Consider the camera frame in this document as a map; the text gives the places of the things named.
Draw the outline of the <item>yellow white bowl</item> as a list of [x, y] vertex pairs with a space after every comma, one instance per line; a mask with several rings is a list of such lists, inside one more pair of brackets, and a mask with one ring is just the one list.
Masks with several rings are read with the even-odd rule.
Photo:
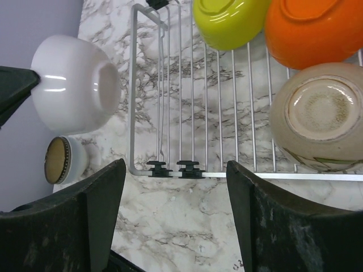
[[244, 46], [264, 27], [268, 0], [196, 0], [193, 18], [200, 36], [213, 49]]

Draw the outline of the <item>orange white bowl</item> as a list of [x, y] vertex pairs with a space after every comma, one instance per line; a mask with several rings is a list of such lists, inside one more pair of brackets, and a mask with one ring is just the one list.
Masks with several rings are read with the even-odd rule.
[[362, 48], [362, 1], [272, 1], [264, 32], [270, 55], [288, 68], [341, 62]]

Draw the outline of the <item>plain white bowl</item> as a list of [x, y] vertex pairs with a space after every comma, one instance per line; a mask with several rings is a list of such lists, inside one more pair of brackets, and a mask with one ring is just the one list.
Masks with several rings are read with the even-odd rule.
[[65, 35], [48, 37], [37, 48], [31, 69], [40, 77], [31, 91], [35, 109], [56, 134], [97, 130], [118, 107], [118, 70], [92, 43]]

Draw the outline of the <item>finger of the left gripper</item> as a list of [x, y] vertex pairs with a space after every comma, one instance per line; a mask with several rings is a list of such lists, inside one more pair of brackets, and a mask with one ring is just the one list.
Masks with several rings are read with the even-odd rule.
[[40, 83], [40, 76], [30, 69], [1, 66], [1, 127]]

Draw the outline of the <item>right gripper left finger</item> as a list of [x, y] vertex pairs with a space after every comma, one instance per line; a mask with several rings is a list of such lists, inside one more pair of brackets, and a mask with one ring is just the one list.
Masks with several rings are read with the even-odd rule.
[[103, 271], [126, 175], [123, 159], [1, 213], [1, 271]]

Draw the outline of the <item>beige ceramic bowl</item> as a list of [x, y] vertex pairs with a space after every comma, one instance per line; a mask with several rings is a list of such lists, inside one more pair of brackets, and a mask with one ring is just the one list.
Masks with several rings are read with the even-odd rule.
[[298, 72], [273, 98], [269, 123], [294, 164], [323, 173], [362, 168], [362, 67], [336, 62]]

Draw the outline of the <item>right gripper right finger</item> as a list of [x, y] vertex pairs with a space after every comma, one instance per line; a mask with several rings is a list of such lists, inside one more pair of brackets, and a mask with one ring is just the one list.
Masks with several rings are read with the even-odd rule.
[[235, 161], [226, 179], [245, 271], [362, 270], [362, 211], [302, 198]]

